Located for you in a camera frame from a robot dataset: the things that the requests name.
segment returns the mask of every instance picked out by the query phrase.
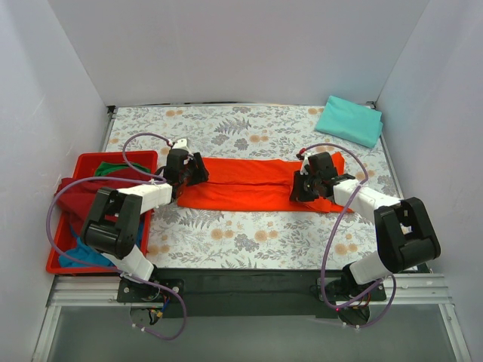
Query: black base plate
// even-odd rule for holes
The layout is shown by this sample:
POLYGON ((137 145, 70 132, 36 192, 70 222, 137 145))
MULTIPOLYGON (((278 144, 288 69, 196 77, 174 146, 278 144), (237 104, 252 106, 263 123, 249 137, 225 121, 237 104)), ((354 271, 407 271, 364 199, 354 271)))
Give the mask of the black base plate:
MULTIPOLYGON (((341 271, 326 271, 328 278, 340 278, 341 271)), ((179 287, 190 317, 306 315, 338 318, 320 299, 318 270, 174 269, 155 271, 161 284, 179 287)), ((142 284, 123 279, 118 302, 145 302, 157 293, 142 284)), ((372 300, 386 300, 384 290, 375 290, 372 300)), ((170 304, 163 318, 181 318, 180 303, 170 304)))
MULTIPOLYGON (((178 294, 183 296, 184 282, 182 279, 153 279, 156 283, 161 284, 164 287, 173 289, 177 287, 179 289, 178 294)), ((131 281, 127 278, 122 278, 118 288, 117 301, 120 303, 160 303, 164 302, 163 291, 158 293, 158 290, 154 287, 145 284, 139 284, 135 281, 131 281)), ((171 302, 178 302, 177 298, 171 297, 171 302)))
MULTIPOLYGON (((331 303, 335 302, 345 302, 350 300, 351 298, 347 295, 338 294, 334 292, 334 288, 330 288, 332 283, 328 283, 325 286, 325 294, 327 295, 327 300, 331 303)), ((360 287, 360 289, 354 295, 363 292, 370 284, 360 287)), ((320 293, 320 278, 317 280, 317 288, 318 288, 318 297, 321 301, 323 301, 322 294, 320 293)), ((381 284, 376 289, 371 291, 371 300, 375 302, 383 302, 386 300, 386 291, 384 290, 384 286, 381 284)))
POLYGON ((371 311, 365 308, 344 308, 339 311, 339 319, 351 326, 361 326, 369 321, 371 311))

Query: wire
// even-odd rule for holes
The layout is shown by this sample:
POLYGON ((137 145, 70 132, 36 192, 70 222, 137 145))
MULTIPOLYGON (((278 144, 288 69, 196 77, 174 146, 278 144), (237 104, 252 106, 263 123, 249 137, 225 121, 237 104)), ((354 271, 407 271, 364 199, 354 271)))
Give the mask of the wire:
POLYGON ((148 309, 148 315, 149 315, 149 325, 154 326, 156 322, 152 319, 151 309, 148 309))
POLYGON ((161 166, 158 170, 156 170, 155 174, 161 176, 161 173, 165 170, 166 166, 161 166))
POLYGON ((160 181, 162 181, 163 183, 166 182, 166 179, 163 177, 163 176, 159 176, 159 175, 156 175, 154 173, 148 173, 148 172, 145 172, 145 171, 142 171, 142 170, 139 170, 136 166, 134 166, 129 160, 128 160, 128 157, 126 155, 126 148, 128 147, 128 144, 138 138, 138 137, 141 137, 141 136, 151 136, 151 137, 155 137, 155 138, 159 138, 160 140, 163 140, 166 142, 166 144, 168 146, 172 146, 173 144, 171 143, 171 141, 166 138, 166 137, 163 137, 163 136, 159 136, 158 134, 156 133, 151 133, 151 132, 141 132, 141 133, 137 133, 135 134, 134 136, 128 138, 128 140, 126 141, 126 143, 122 146, 122 158, 124 159, 124 162, 126 163, 127 166, 129 166, 130 168, 132 168, 133 170, 136 170, 137 172, 141 173, 142 175, 144 176, 149 176, 149 177, 152 177, 153 179, 158 179, 160 181))
POLYGON ((369 306, 369 302, 371 301, 371 294, 369 293, 368 294, 368 300, 366 301, 366 303, 361 307, 361 308, 365 308, 365 307, 368 307, 369 306))
POLYGON ((363 300, 364 300, 364 298, 361 298, 359 300, 359 303, 357 305, 354 305, 352 308, 359 308, 361 306, 363 300))
MULTIPOLYGON (((154 137, 157 137, 157 138, 161 138, 162 140, 166 141, 166 143, 169 145, 169 140, 162 137, 162 136, 159 136, 157 134, 154 134, 154 133, 139 133, 137 135, 135 135, 135 137, 131 137, 124 145, 123 147, 123 158, 125 160, 125 162, 131 167, 131 168, 134 168, 137 172, 139 173, 142 173, 142 174, 145 174, 146 176, 152 176, 151 173, 145 173, 144 171, 141 171, 141 170, 138 170, 133 164, 131 164, 128 160, 127 160, 127 157, 126 157, 126 154, 125 154, 125 148, 126 148, 126 145, 132 141, 134 138, 138 137, 138 136, 154 136, 154 137)), ((154 175, 156 179, 158 179, 160 182, 158 182, 159 184, 162 184, 162 183, 165 183, 166 180, 163 178, 163 177, 160 177, 160 176, 156 176, 154 175)), ((68 255, 67 253, 64 253, 54 242, 54 237, 52 236, 52 230, 51 230, 51 219, 52 219, 52 213, 54 211, 54 207, 55 207, 55 204, 57 203, 57 201, 59 200, 60 196, 63 195, 64 192, 66 192, 68 189, 70 189, 71 187, 75 186, 75 185, 78 185, 80 183, 84 183, 84 182, 87 182, 87 181, 125 181, 125 182, 129 182, 129 183, 136 183, 136 184, 139 184, 139 185, 149 185, 151 184, 150 181, 142 181, 142 180, 139 180, 139 179, 122 179, 122 178, 118 178, 118 177, 109 177, 109 176, 93 176, 93 177, 86 177, 84 179, 77 179, 76 181, 74 181, 73 183, 70 183, 69 185, 67 185, 66 187, 64 187, 63 189, 61 189, 55 196, 54 198, 52 199, 52 202, 48 208, 48 212, 47 212, 47 217, 45 219, 45 232, 47 234, 47 239, 49 241, 49 243, 51 243, 51 246, 52 248, 57 251, 60 255, 62 256, 65 256, 67 259, 69 260, 72 260, 73 262, 77 262, 77 263, 81 263, 81 264, 84 264, 84 265, 88 265, 88 266, 92 266, 92 267, 95 267, 95 268, 103 268, 109 272, 115 272, 115 273, 118 273, 118 274, 122 274, 123 271, 120 270, 120 269, 117 269, 116 267, 112 267, 112 266, 104 266, 104 265, 97 265, 97 264, 93 264, 91 262, 86 262, 84 260, 80 260, 80 259, 76 259, 70 255, 68 255)), ((174 292, 172 289, 168 288, 168 287, 165 287, 164 285, 161 285, 161 284, 157 284, 157 283, 153 283, 151 281, 145 281, 141 278, 138 278, 134 275, 130 275, 129 276, 130 279, 132 280, 135 280, 135 281, 138 281, 139 283, 144 283, 144 284, 147 284, 147 285, 150 285, 152 287, 156 287, 160 290, 163 290, 165 292, 168 292, 170 293, 171 295, 173 295, 176 299, 178 299, 178 301, 180 302, 181 304, 181 308, 183 309, 183 322, 181 324, 181 327, 180 329, 172 336, 163 336, 162 334, 160 333, 157 333, 156 331, 154 330, 151 330, 150 328, 145 328, 144 326, 140 325, 140 324, 133 324, 133 326, 135 327, 138 327, 140 328, 141 330, 144 330, 145 332, 149 333, 149 334, 152 334, 153 336, 159 338, 159 339, 163 339, 165 341, 171 341, 173 339, 176 339, 178 336, 180 336, 180 334, 184 331, 184 328, 186 326, 186 322, 187 322, 187 318, 188 318, 188 314, 187 314, 187 310, 186 310, 186 305, 183 301, 183 298, 181 298, 181 296, 179 296, 176 292, 174 292)))
POLYGON ((168 300, 164 303, 163 307, 161 308, 161 313, 165 312, 166 307, 168 307, 169 301, 170 299, 168 298, 168 300))
POLYGON ((153 300, 155 300, 156 298, 159 297, 159 294, 161 292, 161 289, 158 288, 158 292, 155 296, 153 296, 152 298, 141 298, 144 302, 152 302, 153 300))
POLYGON ((366 328, 366 327, 370 327, 370 326, 375 325, 375 323, 377 323, 378 321, 380 321, 386 315, 386 313, 388 312, 389 308, 391 308, 392 302, 394 301, 395 290, 396 290, 396 282, 395 282, 394 275, 391 274, 390 277, 392 278, 392 282, 393 282, 391 297, 389 298, 389 301, 387 302, 387 305, 383 309, 383 311, 377 317, 375 317, 372 321, 370 321, 370 322, 368 322, 366 324, 357 325, 357 326, 353 326, 353 325, 350 325, 350 324, 347 324, 347 323, 340 324, 340 323, 337 323, 337 322, 324 321, 322 319, 313 319, 313 318, 312 319, 309 319, 309 321, 315 322, 315 323, 320 323, 320 324, 330 324, 331 326, 336 326, 336 327, 340 327, 341 325, 343 327, 344 326, 348 326, 348 327, 351 327, 351 328, 354 328, 354 329, 366 328))
MULTIPOLYGON (((352 194, 349 197, 349 200, 344 205, 342 211, 340 212, 339 216, 337 217, 337 220, 334 223, 334 227, 332 228, 331 234, 329 236, 327 246, 325 247, 324 257, 322 258, 322 265, 321 265, 321 269, 320 269, 321 285, 324 286, 325 285, 325 267, 327 265, 327 260, 328 260, 328 257, 329 257, 329 252, 330 252, 330 249, 331 249, 332 242, 334 241, 335 233, 337 232, 337 229, 339 228, 339 224, 342 221, 343 216, 346 214, 347 210, 349 209, 350 204, 354 201, 355 196, 357 195, 357 193, 359 192, 361 187, 369 180, 369 173, 366 170, 366 168, 364 167, 361 160, 357 157, 357 155, 355 155, 354 152, 348 150, 345 147, 336 145, 334 143, 316 143, 315 145, 311 145, 311 146, 307 147, 305 150, 303 150, 303 149, 300 150, 299 153, 303 154, 304 152, 306 152, 310 149, 313 149, 315 147, 319 147, 319 146, 333 146, 335 148, 342 149, 343 151, 347 152, 349 155, 351 155, 355 159, 355 161, 358 163, 358 165, 361 167, 362 171, 364 172, 364 179, 357 185, 355 190, 352 192, 352 194)), ((393 275, 390 275, 390 277, 392 278, 392 280, 394 282, 394 289, 392 291, 392 296, 389 299, 387 306, 384 308, 383 312, 376 319, 374 319, 372 322, 364 324, 363 326, 360 326, 360 327, 369 327, 369 326, 373 325, 374 323, 378 322, 378 320, 380 320, 381 317, 384 316, 385 313, 387 313, 387 311, 389 310, 389 307, 391 306, 392 301, 394 300, 395 289, 396 289, 395 278, 394 278, 393 275)), ((329 301, 327 299, 327 294, 325 292, 325 288, 323 288, 323 287, 321 288, 321 293, 322 293, 322 297, 323 297, 325 305, 329 308, 332 308, 332 309, 335 309, 336 311, 338 311, 341 308, 348 307, 351 304, 353 304, 354 302, 357 302, 360 298, 364 297, 366 294, 370 293, 373 289, 377 288, 381 283, 382 283, 382 279, 376 280, 367 289, 365 289, 360 294, 358 294, 354 298, 350 299, 349 301, 347 301, 347 302, 345 302, 341 305, 333 305, 333 304, 329 303, 329 301)))

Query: purple tube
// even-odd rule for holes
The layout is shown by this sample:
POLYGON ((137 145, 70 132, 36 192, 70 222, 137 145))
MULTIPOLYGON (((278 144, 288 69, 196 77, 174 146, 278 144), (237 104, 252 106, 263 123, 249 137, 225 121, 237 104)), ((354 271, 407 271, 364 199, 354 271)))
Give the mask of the purple tube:
POLYGON ((139 172, 140 174, 144 175, 144 176, 149 176, 149 177, 152 177, 153 179, 157 179, 157 180, 160 180, 162 181, 163 183, 166 182, 166 179, 163 177, 163 176, 159 176, 159 175, 155 175, 154 173, 147 173, 147 172, 144 172, 138 168, 136 168, 136 166, 134 166, 129 160, 128 160, 128 157, 126 155, 126 148, 128 147, 128 144, 130 141, 134 140, 135 138, 138 138, 138 137, 141 137, 141 136, 151 136, 151 137, 156 137, 156 138, 159 138, 160 140, 163 140, 166 142, 166 144, 168 146, 171 146, 170 144, 170 141, 169 139, 167 139, 166 137, 163 137, 163 136, 159 136, 158 134, 156 133, 151 133, 151 132, 142 132, 142 133, 137 133, 135 134, 134 136, 130 137, 126 143, 122 146, 122 158, 124 159, 124 162, 126 163, 127 166, 129 166, 130 168, 132 168, 133 170, 136 170, 137 172, 139 172))
MULTIPOLYGON (((116 267, 112 267, 112 266, 104 266, 104 265, 96 265, 96 264, 93 264, 93 263, 90 263, 90 262, 85 262, 84 260, 80 260, 80 259, 76 259, 70 255, 67 255, 66 253, 64 253, 55 243, 54 243, 54 238, 52 237, 52 231, 51 231, 51 218, 52 218, 52 212, 54 210, 54 207, 55 207, 55 204, 57 203, 57 200, 59 199, 59 197, 64 193, 66 192, 68 189, 70 189, 71 187, 75 186, 75 185, 78 185, 79 183, 83 183, 83 182, 86 182, 86 181, 106 181, 106 180, 110 180, 110 181, 125 181, 125 182, 128 182, 128 183, 138 183, 140 185, 145 185, 145 184, 150 184, 151 182, 150 181, 142 181, 142 180, 139 180, 139 179, 120 179, 118 177, 108 177, 108 176, 99 176, 99 177, 86 177, 85 179, 78 179, 76 181, 74 181, 73 183, 70 183, 68 186, 66 186, 65 188, 63 188, 62 190, 60 190, 55 196, 54 196, 54 199, 52 200, 51 202, 51 205, 49 206, 48 208, 48 212, 47 212, 47 217, 46 217, 46 220, 45 220, 45 231, 47 233, 47 239, 49 241, 49 243, 51 243, 51 246, 54 248, 55 251, 57 251, 60 255, 62 256, 65 256, 67 259, 70 259, 72 260, 73 262, 79 262, 81 264, 84 264, 84 265, 88 265, 88 266, 93 266, 93 267, 96 267, 96 268, 104 268, 106 269, 107 271, 109 272, 115 272, 115 273, 119 273, 121 274, 122 273, 122 270, 119 270, 117 269, 116 267)), ((171 295, 173 295, 176 299, 178 299, 180 301, 180 304, 181 304, 181 308, 183 309, 183 322, 181 324, 181 327, 180 329, 172 336, 163 336, 162 334, 159 334, 157 333, 156 331, 154 330, 150 330, 149 328, 145 328, 144 326, 140 326, 140 325, 137 325, 137 327, 139 328, 145 328, 144 330, 160 339, 163 339, 165 341, 171 341, 173 339, 176 339, 183 331, 184 331, 184 328, 186 326, 186 322, 187 322, 187 318, 188 318, 188 314, 187 314, 187 310, 186 310, 186 305, 183 301, 183 299, 177 294, 175 293, 172 289, 168 288, 168 287, 165 287, 161 284, 157 284, 157 283, 153 283, 151 281, 145 281, 143 279, 140 279, 138 277, 134 277, 133 275, 130 276, 131 279, 134 279, 135 281, 139 281, 140 283, 144 283, 144 284, 148 284, 148 285, 151 285, 153 287, 156 287, 156 288, 159 288, 161 290, 164 290, 168 293, 170 293, 171 295)))
MULTIPOLYGON (((377 316, 375 317, 372 321, 366 323, 366 324, 361 324, 359 325, 358 327, 359 328, 366 328, 366 327, 370 327, 370 326, 373 326, 375 325, 375 323, 377 323, 378 321, 380 321, 384 315, 386 315, 386 313, 388 312, 389 308, 391 307, 391 304, 392 302, 394 301, 394 297, 395 297, 395 290, 396 290, 396 282, 395 282, 395 278, 394 278, 394 275, 390 275, 390 277, 392 278, 392 282, 394 283, 393 284, 393 287, 392 287, 392 293, 391 293, 391 297, 389 298, 389 301, 387 302, 387 305, 386 307, 383 309, 383 311, 377 316)), ((343 324, 340 324, 340 323, 337 323, 337 322, 332 322, 332 321, 324 321, 324 320, 319 320, 319 319, 310 319, 310 321, 312 322, 316 322, 316 323, 321 323, 321 324, 329 324, 331 326, 335 326, 335 327, 339 327, 339 326, 343 326, 343 324)), ((351 324, 346 324, 346 326, 348 327, 351 327, 351 328, 355 328, 357 329, 357 326, 353 326, 351 324)))
MULTIPOLYGON (((335 233, 337 232, 337 228, 339 227, 339 224, 342 221, 343 216, 346 214, 347 210, 349 209, 350 204, 354 201, 354 198, 357 195, 357 193, 359 192, 359 190, 361 189, 362 185, 365 184, 369 180, 369 174, 368 174, 368 171, 365 169, 363 163, 355 155, 355 153, 353 153, 352 151, 349 151, 345 147, 336 145, 334 143, 316 143, 315 145, 311 145, 311 146, 307 147, 306 148, 306 151, 308 151, 310 149, 313 149, 314 147, 319 147, 319 146, 333 146, 333 147, 336 147, 338 149, 342 149, 343 151, 347 152, 359 164, 359 166, 361 167, 361 169, 364 171, 364 176, 365 176, 364 179, 355 188, 354 192, 350 195, 349 200, 347 201, 346 205, 344 205, 344 208, 342 209, 342 211, 340 212, 339 216, 337 217, 337 220, 336 220, 336 222, 334 224, 334 227, 332 228, 331 234, 329 236, 329 239, 328 239, 328 242, 327 242, 327 246, 325 247, 324 257, 322 258, 322 265, 321 265, 321 269, 320 269, 321 286, 324 286, 325 285, 325 267, 327 265, 327 260, 328 260, 328 257, 329 257, 329 252, 330 252, 330 249, 331 249, 332 242, 334 241, 334 237, 335 237, 335 233)), ((361 326, 361 327, 369 327, 369 326, 375 324, 389 310, 389 307, 391 306, 392 301, 394 300, 395 289, 396 289, 395 278, 394 278, 393 275, 390 275, 390 276, 391 276, 391 278, 392 278, 392 280, 394 282, 394 289, 392 291, 392 295, 391 295, 391 298, 388 301, 387 306, 384 308, 384 310, 383 310, 383 312, 381 313, 380 316, 378 316, 376 319, 374 319, 370 323, 367 323, 367 324, 365 324, 364 326, 361 326)), ((355 296, 354 298, 352 298, 348 302, 345 302, 345 303, 343 303, 341 305, 333 305, 333 304, 330 304, 329 301, 328 301, 328 298, 327 298, 327 294, 325 293, 325 288, 323 288, 323 287, 321 287, 321 294, 322 294, 324 303, 326 304, 327 307, 332 308, 332 309, 335 309, 335 310, 338 310, 340 308, 345 308, 345 307, 351 305, 354 302, 357 302, 360 298, 362 298, 365 295, 367 295, 373 289, 375 289, 376 287, 378 287, 381 283, 382 283, 382 280, 380 280, 380 279, 377 280, 377 281, 375 281, 375 282, 373 282, 372 285, 370 285, 366 290, 364 290, 363 292, 361 292, 360 294, 358 294, 357 296, 355 296)))

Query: glass panel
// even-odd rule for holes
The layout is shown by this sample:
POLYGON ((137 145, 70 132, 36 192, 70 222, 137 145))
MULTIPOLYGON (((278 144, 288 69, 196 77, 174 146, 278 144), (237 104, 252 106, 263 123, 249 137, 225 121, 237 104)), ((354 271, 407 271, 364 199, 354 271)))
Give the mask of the glass panel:
MULTIPOLYGON (((383 306, 372 306, 373 315, 383 306)), ((134 319, 147 324, 147 311, 134 319)), ((174 342, 131 327, 127 307, 64 307, 50 362, 196 360, 320 361, 455 360, 437 305, 394 305, 373 327, 317 324, 312 317, 190 318, 174 342)), ((160 320, 155 329, 173 333, 180 320, 160 320)))

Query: red cloth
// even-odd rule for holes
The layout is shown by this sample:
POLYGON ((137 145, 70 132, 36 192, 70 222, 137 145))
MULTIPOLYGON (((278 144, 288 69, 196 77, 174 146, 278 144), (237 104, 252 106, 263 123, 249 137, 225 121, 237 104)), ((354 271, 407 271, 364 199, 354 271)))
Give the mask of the red cloth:
MULTIPOLYGON (((149 180, 149 177, 141 175, 132 168, 115 171, 108 176, 123 179, 149 180)), ((62 179, 57 188, 57 192, 74 181, 76 181, 76 179, 70 177, 62 179)), ((135 185, 135 183, 128 183, 125 181, 86 181, 67 190, 62 196, 60 196, 59 200, 57 200, 57 205, 69 214, 69 224, 74 229, 74 232, 77 235, 80 235, 84 221, 88 217, 89 210, 96 197, 97 190, 101 187, 120 189, 135 185)))
MULTIPOLYGON (((344 158, 337 152, 332 161, 339 174, 344 158)), ((294 172, 302 161, 256 161, 203 158, 210 173, 207 183, 186 187, 177 199, 182 207, 225 211, 315 211, 340 212, 343 208, 319 198, 313 202, 289 200, 294 172)))

